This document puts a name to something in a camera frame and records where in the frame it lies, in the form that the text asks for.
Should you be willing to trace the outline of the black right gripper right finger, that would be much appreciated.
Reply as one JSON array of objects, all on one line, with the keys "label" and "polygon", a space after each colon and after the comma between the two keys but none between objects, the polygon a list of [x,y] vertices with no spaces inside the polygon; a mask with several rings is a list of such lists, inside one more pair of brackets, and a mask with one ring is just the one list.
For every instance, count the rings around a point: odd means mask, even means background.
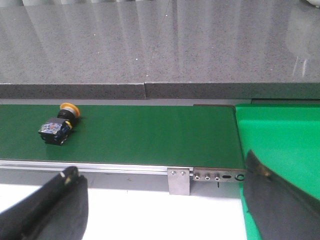
[{"label": "black right gripper right finger", "polygon": [[318,240],[320,201],[261,163],[246,156],[243,184],[249,214],[263,240]]}]

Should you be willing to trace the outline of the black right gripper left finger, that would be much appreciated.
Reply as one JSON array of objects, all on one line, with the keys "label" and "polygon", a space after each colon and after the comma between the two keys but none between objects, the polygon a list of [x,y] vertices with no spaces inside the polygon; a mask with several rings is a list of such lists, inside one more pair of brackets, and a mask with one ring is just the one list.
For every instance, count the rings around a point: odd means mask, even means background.
[{"label": "black right gripper left finger", "polygon": [[88,181],[70,166],[0,214],[0,238],[81,240],[88,215]]}]

